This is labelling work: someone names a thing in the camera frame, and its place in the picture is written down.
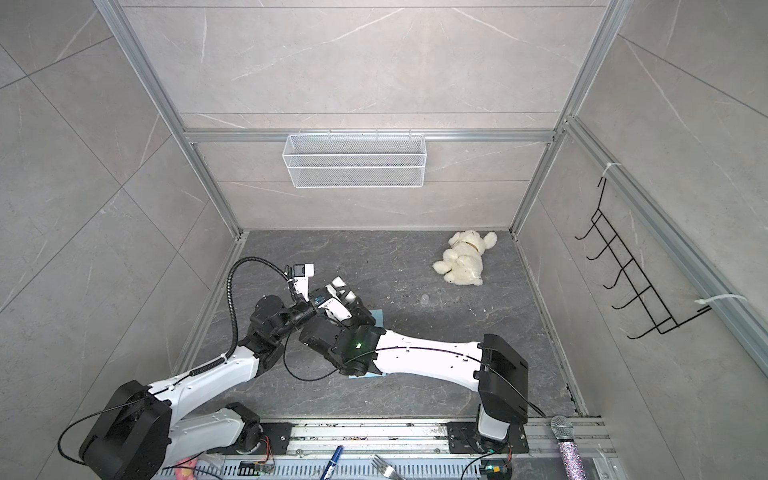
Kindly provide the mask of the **light blue envelope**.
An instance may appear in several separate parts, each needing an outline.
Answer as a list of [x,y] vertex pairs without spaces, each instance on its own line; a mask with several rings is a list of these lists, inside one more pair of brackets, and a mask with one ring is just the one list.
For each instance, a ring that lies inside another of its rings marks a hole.
[[385,376],[373,361],[379,337],[384,333],[383,312],[380,309],[370,311],[370,315],[353,329],[347,348],[345,372],[350,379],[378,378]]

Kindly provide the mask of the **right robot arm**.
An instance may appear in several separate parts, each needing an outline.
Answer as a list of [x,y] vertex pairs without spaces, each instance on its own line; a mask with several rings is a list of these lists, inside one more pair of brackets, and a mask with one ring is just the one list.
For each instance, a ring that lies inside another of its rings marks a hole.
[[388,330],[358,300],[328,300],[298,326],[299,341],[335,371],[354,377],[417,375],[459,385],[480,399],[475,436],[492,448],[511,439],[511,429],[541,413],[528,399],[529,365],[502,337],[450,343],[408,337]]

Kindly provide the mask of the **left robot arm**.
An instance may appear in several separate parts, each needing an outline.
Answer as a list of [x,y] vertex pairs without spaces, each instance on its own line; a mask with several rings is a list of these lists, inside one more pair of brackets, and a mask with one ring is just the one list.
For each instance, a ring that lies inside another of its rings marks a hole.
[[149,479],[189,456],[177,430],[182,423],[194,423],[189,413],[270,370],[283,355],[288,334],[314,313],[307,299],[313,265],[295,264],[278,273],[293,306],[262,298],[246,337],[240,337],[238,322],[231,322],[232,340],[225,353],[165,380],[121,385],[107,406],[92,414],[95,422],[77,455],[62,452],[61,457],[101,479]]

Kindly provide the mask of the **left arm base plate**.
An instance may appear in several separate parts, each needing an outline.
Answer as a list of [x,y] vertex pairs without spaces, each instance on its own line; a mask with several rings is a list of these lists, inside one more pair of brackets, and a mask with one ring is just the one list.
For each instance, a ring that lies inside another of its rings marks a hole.
[[241,455],[285,455],[291,438],[293,424],[255,423],[247,424],[235,444],[235,451]]

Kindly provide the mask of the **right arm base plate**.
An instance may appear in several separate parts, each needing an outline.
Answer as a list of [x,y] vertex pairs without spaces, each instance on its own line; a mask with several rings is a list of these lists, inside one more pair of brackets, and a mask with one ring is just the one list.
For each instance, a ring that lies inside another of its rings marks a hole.
[[483,437],[473,422],[448,422],[446,424],[449,452],[451,454],[496,453],[527,454],[529,444],[523,425],[511,424],[504,440]]

